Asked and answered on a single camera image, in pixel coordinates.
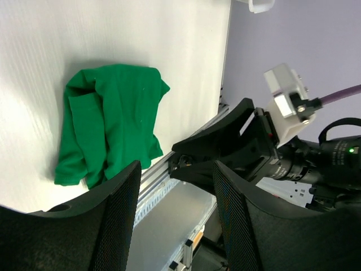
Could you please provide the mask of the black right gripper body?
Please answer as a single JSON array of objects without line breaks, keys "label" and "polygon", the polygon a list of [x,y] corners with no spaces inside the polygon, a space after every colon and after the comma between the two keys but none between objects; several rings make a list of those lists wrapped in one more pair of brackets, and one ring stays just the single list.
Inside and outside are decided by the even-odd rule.
[{"label": "black right gripper body", "polygon": [[288,177],[295,164],[296,150],[287,143],[278,148],[279,139],[271,116],[260,108],[241,112],[243,131],[240,132],[241,166],[239,176],[256,184],[262,178],[295,180],[296,174]]}]

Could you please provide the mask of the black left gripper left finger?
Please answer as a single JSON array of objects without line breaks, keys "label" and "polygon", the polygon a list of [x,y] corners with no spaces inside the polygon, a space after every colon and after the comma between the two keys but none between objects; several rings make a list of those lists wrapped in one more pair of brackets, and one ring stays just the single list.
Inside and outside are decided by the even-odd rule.
[{"label": "black left gripper left finger", "polygon": [[50,210],[1,208],[2,270],[125,270],[141,165]]}]

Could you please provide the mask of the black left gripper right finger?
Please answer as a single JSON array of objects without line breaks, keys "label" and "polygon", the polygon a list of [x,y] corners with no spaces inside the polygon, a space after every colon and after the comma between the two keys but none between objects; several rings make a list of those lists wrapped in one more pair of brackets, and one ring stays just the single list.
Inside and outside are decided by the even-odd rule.
[{"label": "black left gripper right finger", "polygon": [[360,269],[360,208],[302,208],[219,161],[213,181],[231,270]]}]

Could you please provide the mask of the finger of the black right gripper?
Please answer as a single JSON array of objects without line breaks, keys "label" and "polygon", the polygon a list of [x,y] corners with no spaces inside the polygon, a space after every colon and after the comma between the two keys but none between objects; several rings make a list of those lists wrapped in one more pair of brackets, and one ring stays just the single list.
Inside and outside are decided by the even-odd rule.
[{"label": "finger of the black right gripper", "polygon": [[213,168],[216,161],[220,161],[248,182],[256,184],[262,179],[261,160],[261,158],[255,160],[245,158],[191,158],[191,161],[186,162],[185,166],[173,170],[170,177],[190,183],[214,195]]},{"label": "finger of the black right gripper", "polygon": [[192,156],[219,157],[234,148],[240,130],[254,111],[253,101],[244,98],[230,113],[201,132],[172,146],[172,151]]}]

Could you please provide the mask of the green t shirt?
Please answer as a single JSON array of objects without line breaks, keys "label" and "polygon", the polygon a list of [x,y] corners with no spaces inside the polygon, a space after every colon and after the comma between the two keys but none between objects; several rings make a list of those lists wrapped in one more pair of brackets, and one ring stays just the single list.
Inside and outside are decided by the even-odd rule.
[{"label": "green t shirt", "polygon": [[134,160],[149,168],[163,155],[154,128],[169,89],[152,67],[113,64],[77,72],[64,90],[55,184],[85,180],[92,189]]}]

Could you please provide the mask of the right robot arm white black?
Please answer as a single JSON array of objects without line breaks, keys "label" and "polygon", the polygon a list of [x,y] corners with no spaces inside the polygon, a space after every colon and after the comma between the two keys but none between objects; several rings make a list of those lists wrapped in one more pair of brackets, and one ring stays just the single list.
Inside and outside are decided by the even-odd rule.
[{"label": "right robot arm white black", "polygon": [[360,137],[317,142],[293,137],[280,146],[271,116],[243,99],[228,115],[173,145],[172,178],[214,193],[213,163],[220,161],[252,184],[265,177],[310,185],[309,209],[327,212],[360,204]]}]

